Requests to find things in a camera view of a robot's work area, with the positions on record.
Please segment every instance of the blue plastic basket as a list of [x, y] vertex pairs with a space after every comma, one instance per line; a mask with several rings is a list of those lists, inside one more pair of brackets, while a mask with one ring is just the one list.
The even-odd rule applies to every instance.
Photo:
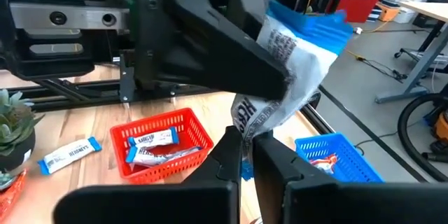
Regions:
[[324, 134], [295, 140], [295, 152], [307, 161], [336, 154], [335, 179], [343, 182], [384, 182], [343, 134]]

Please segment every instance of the wooden tabletop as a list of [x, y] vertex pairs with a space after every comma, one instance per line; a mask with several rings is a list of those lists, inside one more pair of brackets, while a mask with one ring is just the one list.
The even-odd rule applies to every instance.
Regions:
[[[86, 76], [70, 79], [81, 82], [117, 77], [116, 69], [102, 66]], [[0, 88], [33, 85], [11, 76], [7, 71], [0, 71], [0, 79], [2, 80]], [[123, 104], [116, 104], [46, 113], [45, 118], [36, 126], [36, 148], [27, 164], [29, 175], [24, 192], [10, 216], [6, 218], [6, 223], [52, 223], [54, 206], [69, 191], [83, 186], [125, 183], [120, 179], [113, 154], [109, 136], [109, 129], [112, 126], [190, 107], [209, 136], [217, 142], [223, 136], [225, 127], [232, 124], [230, 106], [233, 97], [234, 94], [231, 93], [217, 92], [179, 97], [176, 98], [175, 104], [169, 100], [158, 100], [131, 104], [130, 108], [126, 108]], [[299, 113], [274, 130], [275, 137], [290, 148], [295, 147], [296, 138], [316, 134], [318, 132]], [[90, 136], [94, 136], [100, 142], [102, 151], [92, 153], [50, 176], [40, 174], [36, 166], [37, 160], [60, 146]], [[193, 170], [172, 175], [157, 183], [182, 182]], [[241, 223], [250, 223], [259, 216], [260, 210], [254, 182], [253, 180], [243, 181], [241, 183]]]
[[418, 13], [430, 16], [443, 22], [448, 22], [448, 3], [426, 3], [415, 1], [402, 1], [400, 6], [409, 8]]

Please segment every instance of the red object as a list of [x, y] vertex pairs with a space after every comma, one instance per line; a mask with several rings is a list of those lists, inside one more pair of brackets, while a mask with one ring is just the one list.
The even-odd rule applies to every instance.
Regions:
[[6, 189], [4, 192], [0, 192], [0, 223], [3, 223], [3, 221], [6, 220], [6, 217], [20, 198], [25, 187], [26, 175], [27, 170], [22, 171], [10, 188]]
[[[156, 155], [168, 154], [194, 146], [199, 146], [202, 149], [185, 157], [180, 157], [154, 167], [135, 165], [131, 169], [130, 164], [126, 163], [126, 156], [130, 149], [127, 138], [139, 137], [152, 132], [166, 130], [169, 127], [176, 128], [179, 144], [158, 146], [151, 149], [152, 153]], [[123, 179], [133, 184], [152, 183], [172, 174], [182, 172], [185, 169], [200, 165], [214, 145], [191, 108], [182, 108], [177, 111], [115, 126], [111, 128], [111, 136], [120, 175]]]
[[328, 157], [310, 160], [309, 163], [315, 166], [316, 168], [322, 169], [324, 172], [333, 174], [335, 172], [335, 165], [337, 162], [336, 154], [331, 154]]
[[337, 10], [345, 10], [347, 22], [365, 22], [378, 0], [341, 0]]

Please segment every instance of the desk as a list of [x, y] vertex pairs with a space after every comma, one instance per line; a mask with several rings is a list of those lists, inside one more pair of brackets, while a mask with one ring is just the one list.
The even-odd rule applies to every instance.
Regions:
[[[71, 81], [94, 81], [116, 78], [118, 72], [108, 67], [97, 67], [86, 76], [71, 78]], [[7, 71], [0, 71], [2, 88], [29, 85]], [[45, 118], [36, 126], [36, 148], [29, 162], [29, 173], [21, 198], [10, 212], [4, 224], [51, 223], [51, 215], [57, 201], [69, 191], [83, 186], [98, 184], [122, 184], [116, 159], [113, 154], [109, 129], [114, 125], [138, 120], [159, 113], [190, 107], [214, 141], [218, 141], [225, 127], [232, 124], [230, 107], [234, 94], [217, 92], [176, 98], [169, 100], [147, 101], [132, 104], [126, 109], [123, 104], [54, 111], [46, 113]], [[274, 136], [290, 148], [294, 148], [296, 138], [317, 135], [318, 130], [301, 114], [296, 113], [274, 131]], [[77, 139], [95, 136], [103, 150], [92, 153], [53, 175], [40, 175], [36, 161], [56, 148]], [[157, 183], [179, 183], [194, 169], [172, 175]], [[250, 223], [260, 216], [255, 184], [252, 181], [241, 183], [241, 223]]]
[[[448, 22], [448, 3], [400, 2], [400, 5], [439, 21]], [[428, 46], [428, 49], [423, 53], [419, 62], [398, 90], [378, 94], [375, 101], [377, 103], [392, 102], [399, 99], [427, 94], [428, 89], [416, 86], [416, 84], [426, 73], [435, 58], [442, 52], [447, 42], [448, 29], [444, 30], [441, 35]]]

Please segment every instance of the snack bar wrapper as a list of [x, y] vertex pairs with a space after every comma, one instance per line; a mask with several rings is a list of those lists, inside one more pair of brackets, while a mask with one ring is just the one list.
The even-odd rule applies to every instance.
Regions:
[[131, 146], [146, 149], [179, 143], [179, 137], [177, 136], [175, 127], [170, 127], [169, 129], [153, 132], [143, 136], [131, 136], [127, 140]]
[[146, 148], [138, 148], [136, 146], [132, 146], [129, 150], [129, 153], [127, 154], [126, 162], [151, 167], [154, 165], [161, 165], [164, 162], [182, 158], [191, 153], [200, 151], [200, 149], [201, 148], [199, 146], [195, 146], [187, 150], [180, 150], [176, 153], [156, 155], [151, 153], [151, 151]]
[[322, 172], [325, 172], [327, 174], [335, 173], [336, 162], [337, 162], [336, 154], [331, 154], [325, 158], [309, 161], [309, 163], [312, 164], [315, 168], [320, 169]]
[[[243, 167], [251, 167], [252, 138], [283, 124], [315, 93], [353, 34], [344, 20], [344, 13], [308, 16], [270, 1], [257, 43], [287, 68], [288, 90], [276, 101], [235, 96], [233, 124], [244, 139], [244, 163], [249, 162]], [[252, 170], [244, 169], [243, 178], [251, 177]]]
[[50, 175], [59, 169], [70, 165], [86, 155], [100, 151], [102, 147], [98, 141], [91, 136], [89, 139], [81, 139], [75, 142], [69, 143], [65, 146], [58, 148], [52, 153], [43, 157], [37, 163], [41, 168], [42, 175]]

